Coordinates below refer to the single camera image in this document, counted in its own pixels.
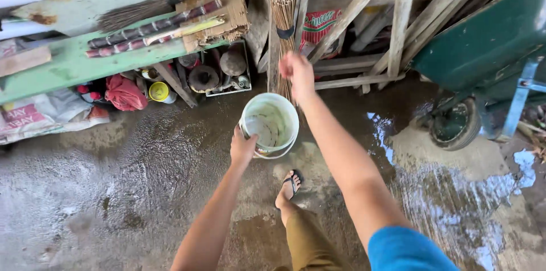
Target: yellow lid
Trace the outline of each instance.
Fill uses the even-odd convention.
[[[162,102],[169,95],[169,87],[167,86],[165,82],[158,81],[158,82],[154,82],[150,86],[150,90],[148,92],[150,93],[150,97],[153,100],[157,102]]]

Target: left hand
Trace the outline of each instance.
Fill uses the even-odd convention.
[[[254,156],[256,149],[256,141],[258,141],[258,135],[254,134],[250,139],[245,139],[241,133],[239,124],[233,130],[233,137],[231,138],[231,166],[240,167],[246,169],[249,166],[250,160]]]

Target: red bottle cap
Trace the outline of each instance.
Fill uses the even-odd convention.
[[[85,94],[85,93],[89,92],[89,88],[86,85],[79,85],[76,89],[81,94]]]
[[[99,92],[91,92],[89,93],[89,97],[91,97],[92,100],[99,100],[102,98]]]

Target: flip-flop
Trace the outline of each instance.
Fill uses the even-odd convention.
[[[291,171],[294,171],[294,174],[292,174],[291,177],[286,178],[285,180],[282,181],[282,184],[284,184],[284,183],[286,183],[288,181],[292,182],[292,197],[289,200],[294,198],[297,191],[299,190],[299,189],[296,189],[296,183],[294,182],[294,175],[297,175],[300,178],[300,184],[302,184],[304,182],[304,177],[302,176],[302,174],[301,174],[301,172],[299,170],[294,169],[294,170],[291,170]]]

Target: torn cardboard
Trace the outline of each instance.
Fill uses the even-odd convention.
[[[209,1],[213,0],[186,0],[176,5],[176,12],[190,10]],[[218,38],[224,38],[231,43],[249,31],[250,23],[247,18],[245,0],[220,1],[222,2],[222,8],[208,15],[195,18],[190,22],[199,22],[213,16],[224,15],[226,23],[183,37],[187,52],[196,51],[199,46],[209,45],[212,40]]]

